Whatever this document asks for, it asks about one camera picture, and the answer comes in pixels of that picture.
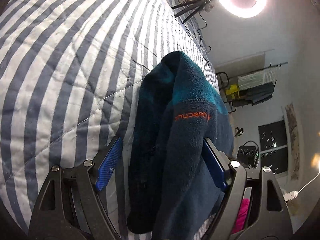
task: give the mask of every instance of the dark blue fleece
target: dark blue fleece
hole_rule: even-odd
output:
[[[165,56],[143,80],[133,135],[129,230],[192,239],[221,192],[201,157],[203,138],[231,155],[233,136],[220,95],[183,52]]]

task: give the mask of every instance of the blue finger pad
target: blue finger pad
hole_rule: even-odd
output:
[[[98,169],[98,180],[95,184],[98,191],[101,191],[106,185],[108,185],[113,170],[115,169],[121,155],[122,139],[118,138]]]

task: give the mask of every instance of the window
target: window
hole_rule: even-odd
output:
[[[287,133],[284,120],[258,127],[261,166],[268,166],[274,174],[288,170]]]

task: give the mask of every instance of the pink fabric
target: pink fabric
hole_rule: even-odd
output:
[[[235,225],[233,226],[232,234],[239,232],[243,229],[245,219],[247,217],[250,200],[244,198],[241,202],[239,213]]]

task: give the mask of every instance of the blue and white stripes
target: blue and white stripes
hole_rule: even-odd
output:
[[[0,196],[24,231],[49,167],[79,165],[118,135],[123,159],[102,202],[123,239],[150,239],[126,227],[137,99],[144,76],[178,49],[217,89],[162,0],[9,2],[0,17]]]

